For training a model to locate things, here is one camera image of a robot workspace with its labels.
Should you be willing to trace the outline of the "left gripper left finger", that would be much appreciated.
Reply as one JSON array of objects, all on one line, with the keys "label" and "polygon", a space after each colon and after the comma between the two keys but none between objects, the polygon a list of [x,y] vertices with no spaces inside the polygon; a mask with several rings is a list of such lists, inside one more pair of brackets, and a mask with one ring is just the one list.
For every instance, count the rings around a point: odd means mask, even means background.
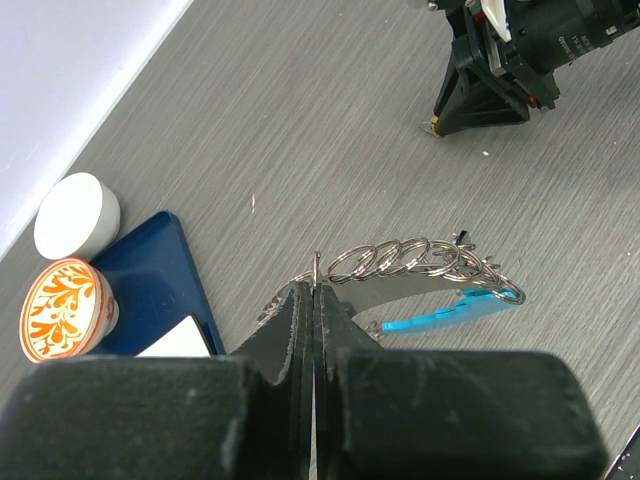
[{"label": "left gripper left finger", "polygon": [[293,283],[230,355],[44,364],[1,415],[5,479],[305,479],[313,294]]}]

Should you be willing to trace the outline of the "yellow tagged key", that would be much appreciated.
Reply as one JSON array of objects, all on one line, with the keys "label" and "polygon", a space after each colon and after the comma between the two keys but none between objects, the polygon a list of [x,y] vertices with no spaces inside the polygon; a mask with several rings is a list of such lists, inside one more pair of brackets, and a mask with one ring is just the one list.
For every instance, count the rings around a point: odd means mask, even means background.
[{"label": "yellow tagged key", "polygon": [[421,123],[421,128],[426,132],[429,133],[431,135],[433,135],[436,138],[442,139],[444,138],[444,135],[441,135],[438,131],[437,131],[437,124],[438,124],[439,118],[437,116],[433,116],[430,120],[425,120]]}]

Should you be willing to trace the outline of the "large keyring with blue handle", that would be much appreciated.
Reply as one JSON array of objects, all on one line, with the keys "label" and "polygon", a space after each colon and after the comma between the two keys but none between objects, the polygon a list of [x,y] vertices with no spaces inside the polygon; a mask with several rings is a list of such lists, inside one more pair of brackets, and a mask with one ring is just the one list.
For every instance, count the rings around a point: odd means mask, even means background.
[{"label": "large keyring with blue handle", "polygon": [[[481,319],[526,300],[524,290],[499,272],[500,266],[472,251],[459,249],[452,240],[391,239],[365,244],[341,253],[325,271],[320,253],[312,268],[292,281],[314,289],[328,286],[337,306],[326,332],[345,333],[350,340],[374,341],[391,335],[421,334]],[[449,306],[405,320],[384,321],[361,329],[354,318],[367,310],[409,297],[456,290],[459,300]]]}]

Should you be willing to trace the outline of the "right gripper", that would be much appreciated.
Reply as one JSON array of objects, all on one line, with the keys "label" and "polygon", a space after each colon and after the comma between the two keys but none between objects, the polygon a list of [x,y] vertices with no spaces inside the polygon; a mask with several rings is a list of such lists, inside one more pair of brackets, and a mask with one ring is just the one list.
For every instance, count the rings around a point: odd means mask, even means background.
[{"label": "right gripper", "polygon": [[519,125],[529,120],[528,108],[553,108],[559,97],[553,74],[525,58],[510,25],[508,44],[489,35],[475,2],[455,1],[447,10],[453,42],[431,120],[436,136]]}]

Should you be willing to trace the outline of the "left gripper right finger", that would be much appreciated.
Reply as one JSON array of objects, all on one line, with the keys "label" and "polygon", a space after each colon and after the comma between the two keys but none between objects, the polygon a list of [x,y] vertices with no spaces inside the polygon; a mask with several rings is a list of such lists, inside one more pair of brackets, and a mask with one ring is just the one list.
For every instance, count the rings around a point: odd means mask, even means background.
[{"label": "left gripper right finger", "polygon": [[608,452],[574,373],[537,351],[398,350],[314,294],[321,479],[599,479]]}]

